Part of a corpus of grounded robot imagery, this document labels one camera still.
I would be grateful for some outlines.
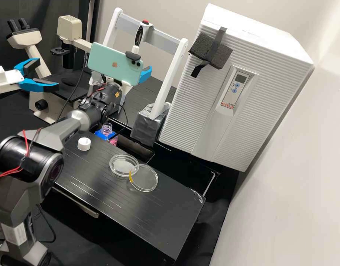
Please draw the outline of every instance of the petri dish lid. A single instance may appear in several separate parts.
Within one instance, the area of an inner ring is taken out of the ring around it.
[[[134,175],[138,170],[135,166],[138,164],[138,160],[128,154],[117,154],[110,160],[111,171],[120,177],[129,177],[129,172]]]
[[[158,184],[158,174],[146,164],[138,164],[134,167],[135,173],[129,175],[129,181],[139,191],[150,192]]]

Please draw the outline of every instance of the white wall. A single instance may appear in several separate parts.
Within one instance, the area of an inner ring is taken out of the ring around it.
[[[208,3],[288,31],[307,49],[313,61],[319,57],[319,53],[314,50],[314,43],[320,37],[321,28],[332,9],[332,1],[326,0],[102,0],[96,41],[103,41],[113,10],[120,7],[126,14],[138,20],[148,19],[156,28],[174,37],[187,38],[191,46]],[[114,48],[126,51],[133,44],[134,36],[120,33]],[[141,55],[145,65],[153,66],[152,75],[163,80],[172,56],[148,44],[141,45]],[[187,56],[179,67],[174,86],[179,82],[186,59]]]
[[[340,265],[340,1],[334,4],[312,45],[326,54],[230,203],[211,266]]]

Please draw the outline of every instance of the yellow label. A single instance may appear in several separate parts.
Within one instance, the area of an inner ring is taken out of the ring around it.
[[[129,171],[129,181],[131,181],[133,183],[133,178],[132,175],[130,174],[131,171]]]

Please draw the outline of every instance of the digital display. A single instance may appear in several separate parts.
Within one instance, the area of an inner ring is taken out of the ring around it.
[[[238,81],[240,83],[244,83],[246,81],[246,77],[245,76],[242,76],[242,75],[237,75],[236,78],[235,78],[235,81]]]

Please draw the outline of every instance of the smartphone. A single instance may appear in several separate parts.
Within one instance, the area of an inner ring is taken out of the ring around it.
[[[143,61],[132,60],[125,53],[94,42],[91,45],[88,68],[135,86],[139,83]]]

